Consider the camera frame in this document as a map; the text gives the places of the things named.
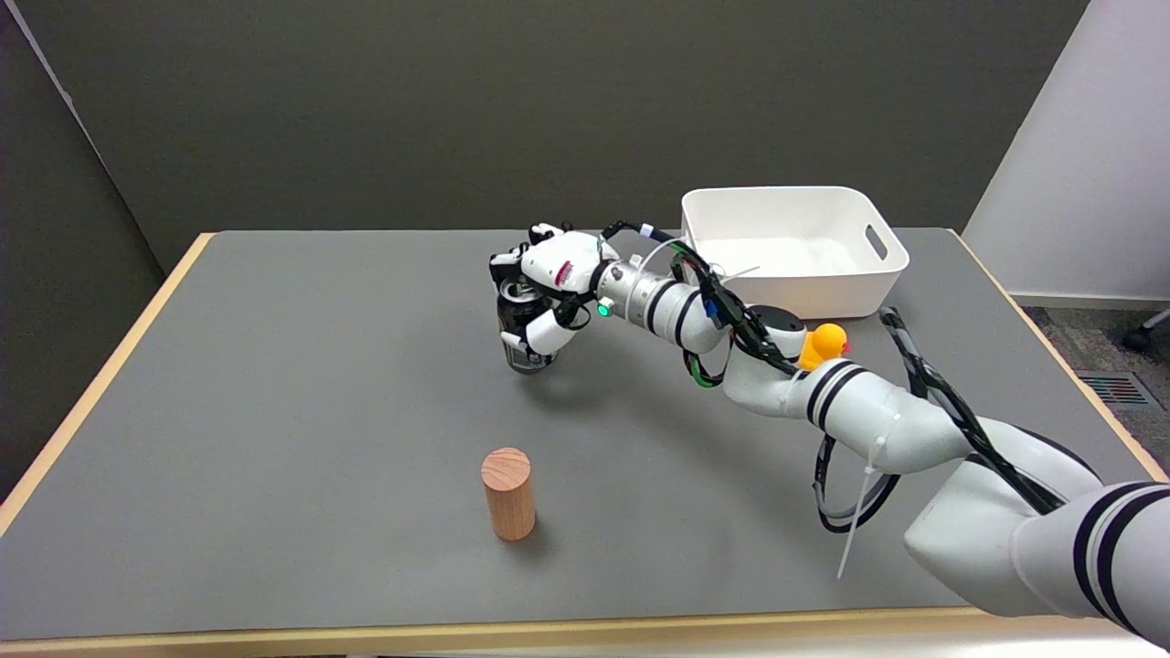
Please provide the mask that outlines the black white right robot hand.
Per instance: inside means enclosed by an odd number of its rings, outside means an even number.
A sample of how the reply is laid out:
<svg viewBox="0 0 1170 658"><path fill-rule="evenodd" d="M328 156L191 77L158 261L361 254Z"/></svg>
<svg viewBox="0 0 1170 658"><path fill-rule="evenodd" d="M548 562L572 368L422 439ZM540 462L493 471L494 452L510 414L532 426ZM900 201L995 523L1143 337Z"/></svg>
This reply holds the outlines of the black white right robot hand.
<svg viewBox="0 0 1170 658"><path fill-rule="evenodd" d="M589 325L586 306L597 299L603 268L617 259L618 251L603 237L548 222L532 225L528 242L489 259L489 273L497 286L523 281L543 302L551 301L551 307L516 328L501 325L503 345L542 357L567 347L576 333Z"/></svg>

